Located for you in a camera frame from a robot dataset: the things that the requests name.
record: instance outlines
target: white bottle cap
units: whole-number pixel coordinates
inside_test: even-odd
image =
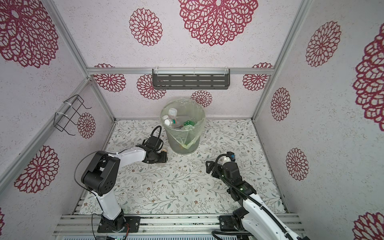
[[[164,124],[167,125],[167,126],[170,126],[170,120],[169,119],[165,119],[164,120]]]
[[[168,115],[171,117],[175,117],[177,115],[177,109],[176,108],[170,108],[168,110]]]

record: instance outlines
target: wire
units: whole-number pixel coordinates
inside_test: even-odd
[[[234,235],[236,235],[236,236],[237,235],[252,236],[252,233],[250,233],[250,232],[220,232],[220,231],[212,231],[211,234],[217,240],[222,240],[222,239],[219,238],[216,234],[229,235],[229,236],[234,236]]]
[[[108,154],[113,154],[113,153],[106,152],[106,151],[102,151],[102,150],[98,150],[98,151],[91,152],[90,154],[88,154],[87,156],[85,156],[82,160],[80,160],[80,162],[77,164],[77,166],[76,166],[76,168],[74,169],[74,172],[73,172],[73,179],[74,179],[74,181],[77,183],[77,185],[79,185],[81,188],[83,188],[83,189],[89,191],[90,193],[92,193],[93,195],[95,195],[95,197],[96,197],[96,194],[95,194],[95,193],[93,193],[92,191],[90,191],[90,190],[88,190],[87,188],[83,187],[82,185],[80,185],[80,184],[77,182],[77,180],[76,180],[76,170],[77,170],[78,166],[80,165],[80,163],[81,163],[84,159],[86,159],[89,155],[94,154],[94,153],[97,153],[97,152],[104,152],[104,153],[108,153]]]
[[[149,141],[149,139],[151,138],[151,136],[153,136],[153,134],[155,133],[156,129],[158,129],[158,128],[160,128],[160,129],[159,129],[159,134],[157,135],[157,141],[156,141],[156,144],[155,144],[155,145],[153,146],[153,148],[152,148],[152,151],[154,151],[154,152],[159,151],[159,150],[163,147],[163,145],[164,145],[164,142],[162,142],[161,147],[159,147],[158,149],[155,149],[155,146],[159,143],[159,141],[161,141],[161,140],[160,140],[160,135],[161,135],[161,130],[162,130],[162,128],[161,128],[160,125],[158,125],[157,127],[155,127],[155,128],[152,130],[151,135],[149,136],[149,138],[143,140],[143,143],[142,143],[142,145],[145,146],[145,145],[148,143],[148,141]]]
[[[232,183],[230,183],[225,177],[223,177],[219,171],[218,171],[218,160],[221,158],[221,157],[229,157],[231,160],[232,160],[232,157],[230,155],[227,155],[227,154],[220,154],[217,158],[216,158],[216,161],[215,161],[215,168],[216,168],[216,171],[218,173],[218,176],[219,178],[226,184],[228,184],[229,186],[231,186],[233,189],[235,189],[241,196],[251,200],[253,203],[255,203],[256,205],[258,205],[266,214],[268,214],[268,216],[270,216],[270,218],[278,225],[278,227],[280,228],[280,230],[285,234],[285,236],[289,239],[289,240],[293,240],[293,238],[291,237],[291,235],[288,233],[288,231],[281,225],[281,223],[273,216],[273,214],[271,214],[271,212],[265,208],[261,203],[259,203],[258,201],[256,201],[255,199],[253,199],[252,197],[250,197],[249,195],[245,194],[244,192],[242,192],[240,189],[238,189],[235,185],[233,185]]]
[[[125,225],[127,226],[127,234],[125,235],[125,239],[127,239],[130,226],[129,226],[129,224],[125,224]]]
[[[96,236],[95,236],[95,232],[93,231],[93,214],[92,214],[92,216],[91,216],[92,233],[93,233],[93,237],[95,238],[95,240],[97,240],[97,238],[96,238]]]

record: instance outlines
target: clear trash can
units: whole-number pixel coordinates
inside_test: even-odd
[[[177,109],[177,118],[189,116],[194,125],[174,128],[164,124],[163,116],[168,115],[169,109]],[[160,114],[160,121],[166,131],[169,146],[178,154],[190,154],[199,146],[200,135],[205,126],[205,112],[203,107],[190,99],[179,99],[168,103]]]

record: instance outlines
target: floor mat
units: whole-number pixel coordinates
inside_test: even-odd
[[[159,125],[157,120],[118,121],[107,151],[119,152],[142,143]],[[164,144],[168,144],[162,131]],[[207,120],[200,145],[189,155],[172,152],[164,166],[133,163],[118,173],[114,192],[126,214],[227,214],[240,207],[228,187],[205,172],[205,162],[227,151],[236,155],[243,180],[256,189],[274,213],[284,206],[268,168],[251,120]],[[87,193],[80,214],[100,214]]]

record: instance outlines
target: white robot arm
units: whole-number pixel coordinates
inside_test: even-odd
[[[219,164],[218,160],[221,157],[225,158],[222,164]],[[241,232],[248,231],[257,240],[302,239],[265,205],[256,193],[256,190],[249,183],[243,181],[237,163],[235,163],[234,153],[227,152],[226,154],[221,154],[216,158],[215,162],[207,161],[205,165],[207,173],[210,174],[212,172],[213,177],[222,180],[229,187],[227,192],[233,200],[241,205],[227,219],[230,222],[229,225],[234,226],[233,231],[239,231],[239,235],[241,235]],[[228,231],[226,226],[220,225],[220,229]],[[225,232],[212,232],[212,235],[219,239],[215,234],[225,235]]]
[[[153,133],[157,128],[160,128],[159,135],[155,137]],[[113,191],[118,171],[134,162],[148,164],[167,162],[167,152],[160,151],[163,146],[160,134],[161,126],[157,126],[152,131],[151,136],[136,147],[125,149],[116,154],[104,151],[95,153],[81,177],[81,182],[84,183],[87,190],[95,195],[103,211],[98,232],[124,231],[126,222],[124,212]]]

